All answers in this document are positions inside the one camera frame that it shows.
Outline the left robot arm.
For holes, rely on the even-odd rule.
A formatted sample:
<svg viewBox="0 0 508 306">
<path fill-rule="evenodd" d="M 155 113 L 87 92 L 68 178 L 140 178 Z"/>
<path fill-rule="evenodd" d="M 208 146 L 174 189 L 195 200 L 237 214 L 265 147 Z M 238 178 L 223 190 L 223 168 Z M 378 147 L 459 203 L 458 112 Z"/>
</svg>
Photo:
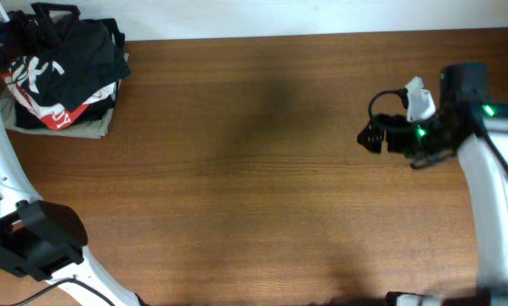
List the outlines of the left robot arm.
<svg viewBox="0 0 508 306">
<path fill-rule="evenodd" d="M 77 213 L 36 191 L 8 138 L 103 138 L 130 74 L 125 36 L 115 20 L 84 20 L 75 5 L 31 8 L 0 14 L 0 269 L 83 305 L 140 305 L 92 254 Z"/>
</svg>

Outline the dark teal t-shirt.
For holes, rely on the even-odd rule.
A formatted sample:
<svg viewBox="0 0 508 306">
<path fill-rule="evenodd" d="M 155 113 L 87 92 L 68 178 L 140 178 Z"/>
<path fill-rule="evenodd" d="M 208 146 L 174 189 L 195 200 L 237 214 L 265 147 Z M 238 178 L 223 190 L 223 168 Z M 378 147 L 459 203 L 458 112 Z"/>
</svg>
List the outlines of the dark teal t-shirt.
<svg viewBox="0 0 508 306">
<path fill-rule="evenodd" d="M 100 89 L 131 74 L 124 55 L 103 23 L 80 20 L 57 48 L 12 62 L 8 82 L 40 106 L 61 104 L 73 111 Z"/>
</svg>

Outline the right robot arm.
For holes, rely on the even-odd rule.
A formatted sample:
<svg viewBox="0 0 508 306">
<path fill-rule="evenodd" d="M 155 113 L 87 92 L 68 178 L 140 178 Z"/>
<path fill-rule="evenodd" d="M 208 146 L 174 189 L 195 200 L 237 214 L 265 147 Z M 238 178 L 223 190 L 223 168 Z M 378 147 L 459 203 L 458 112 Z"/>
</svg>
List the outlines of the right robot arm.
<svg viewBox="0 0 508 306">
<path fill-rule="evenodd" d="M 471 195 L 477 234 L 478 276 L 473 292 L 436 297 L 388 292 L 371 305 L 508 305 L 508 104 L 488 92 L 488 68 L 481 63 L 448 65 L 441 71 L 440 101 L 422 79 L 393 89 L 405 115 L 376 114 L 357 141 L 379 154 L 383 149 L 411 160 L 414 170 L 458 160 Z"/>
</svg>

